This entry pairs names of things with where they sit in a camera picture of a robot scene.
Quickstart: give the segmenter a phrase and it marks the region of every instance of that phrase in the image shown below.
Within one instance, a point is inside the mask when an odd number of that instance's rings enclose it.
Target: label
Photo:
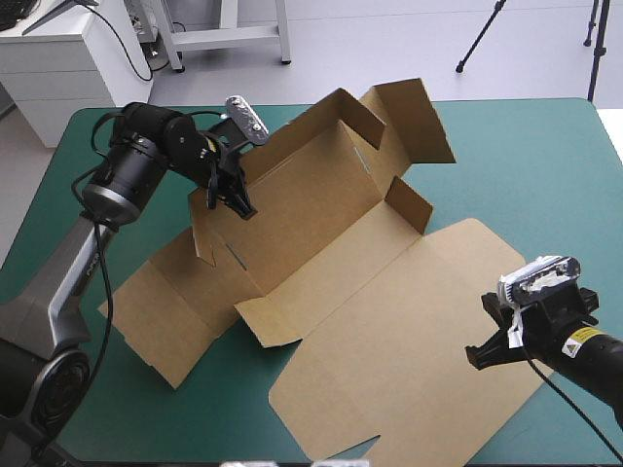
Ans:
[[[582,345],[587,340],[601,334],[603,334],[603,332],[599,329],[589,327],[580,328],[571,334],[565,341],[565,345],[563,345],[563,353],[568,357],[575,358],[577,352],[580,351],[580,348],[582,348]]]

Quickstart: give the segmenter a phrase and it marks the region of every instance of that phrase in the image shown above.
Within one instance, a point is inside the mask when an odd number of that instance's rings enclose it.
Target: cardboard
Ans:
[[[115,325],[173,387],[238,315],[263,346],[303,340],[270,402],[310,458],[380,436],[374,465],[463,465],[539,380],[467,363],[495,330],[480,295],[524,261],[473,219],[425,234],[400,176],[429,162],[454,157],[420,80],[336,90],[243,159],[251,220],[189,196]]]
[[[463,350],[495,330],[478,297],[522,257],[476,220],[413,236],[309,332],[271,390],[312,459],[380,436],[373,465],[464,465],[540,385],[528,366],[478,372]]]

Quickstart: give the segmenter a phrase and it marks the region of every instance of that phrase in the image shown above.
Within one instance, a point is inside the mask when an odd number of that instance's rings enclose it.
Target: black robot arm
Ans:
[[[205,188],[208,208],[220,200],[242,219],[255,214],[239,159],[268,132],[240,96],[226,107],[207,130],[193,115],[141,103],[96,124],[115,119],[104,161],[81,177],[91,177],[81,194],[72,187],[84,212],[21,294],[0,305],[0,466],[82,465],[54,443],[92,382],[79,348],[91,339],[80,301],[100,253],[138,219],[168,170]]]

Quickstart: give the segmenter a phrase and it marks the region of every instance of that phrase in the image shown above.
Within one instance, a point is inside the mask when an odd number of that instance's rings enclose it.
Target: white floor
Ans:
[[[239,0],[244,24],[275,22],[274,0]],[[311,103],[337,87],[422,77],[433,100],[585,97],[593,61],[582,46],[592,0],[509,0],[463,74],[458,60],[494,0],[288,0],[293,61],[278,47],[184,53],[186,72],[157,75],[157,105]],[[208,27],[213,0],[169,0],[175,20]],[[623,109],[623,0],[613,0],[595,104]],[[618,136],[620,113],[605,112]],[[0,265],[52,152],[18,111],[0,121]]]

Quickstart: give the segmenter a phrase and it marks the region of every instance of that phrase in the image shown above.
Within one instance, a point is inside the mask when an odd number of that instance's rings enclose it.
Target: tripod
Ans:
[[[502,11],[505,4],[506,4],[506,0],[498,0],[497,2],[495,2],[493,14],[485,23],[485,26],[480,31],[480,34],[478,34],[478,37],[476,38],[474,43],[469,48],[469,51],[467,51],[467,54],[465,55],[465,57],[458,62],[458,65],[456,68],[457,73],[463,72],[463,69],[465,68],[465,64],[467,63],[467,60],[474,53],[474,51],[476,50],[476,47],[478,47],[478,44],[485,36],[485,33],[487,32],[489,27],[494,22],[495,17],[497,17],[499,12]],[[597,10],[599,9],[599,6],[600,6],[600,0],[593,0],[593,9],[591,10],[591,18],[588,23],[588,35],[586,36],[586,40],[583,43],[585,47],[591,47],[591,44],[592,44],[591,38],[593,35],[593,29],[596,26],[598,26],[597,41],[595,43],[595,49],[593,50],[594,58],[593,58],[593,68],[591,70],[591,82],[590,82],[589,89],[588,89],[588,100],[590,102],[593,102],[593,96],[595,95],[595,86],[597,84],[597,75],[600,69],[600,60],[602,59],[602,56],[605,55],[605,47],[604,47],[605,26],[607,24],[608,13],[610,11],[610,0],[603,0],[599,24],[597,24],[595,23],[595,20],[597,18]]]

